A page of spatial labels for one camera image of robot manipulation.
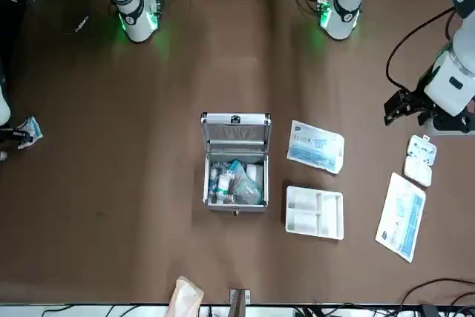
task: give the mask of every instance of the plastic bag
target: plastic bag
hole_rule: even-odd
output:
[[[234,175],[230,192],[234,195],[235,202],[239,204],[261,204],[263,191],[256,182],[247,176],[243,165],[238,160],[234,160],[229,167],[229,171]]]

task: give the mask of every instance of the white package with blue print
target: white package with blue print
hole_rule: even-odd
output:
[[[287,159],[337,174],[343,156],[344,138],[340,134],[292,121]]]
[[[376,241],[412,262],[424,203],[424,191],[393,173],[387,189]]]

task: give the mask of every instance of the small package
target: small package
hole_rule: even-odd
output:
[[[287,159],[337,174],[343,166],[343,154],[340,134],[292,121]]]
[[[234,202],[240,204],[262,204],[262,189],[247,176],[243,165],[238,160],[232,162],[231,167],[229,167],[229,173],[232,176],[231,193]]]
[[[424,191],[393,173],[387,189],[376,241],[411,262],[424,203]]]
[[[289,186],[285,230],[320,238],[343,239],[343,195]]]
[[[404,161],[404,175],[425,187],[432,183],[432,169],[436,159],[437,147],[429,142],[429,137],[413,135],[407,146],[407,157]]]

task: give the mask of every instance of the white plastic tray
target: white plastic tray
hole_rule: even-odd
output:
[[[343,195],[287,187],[285,229],[288,233],[343,239]]]

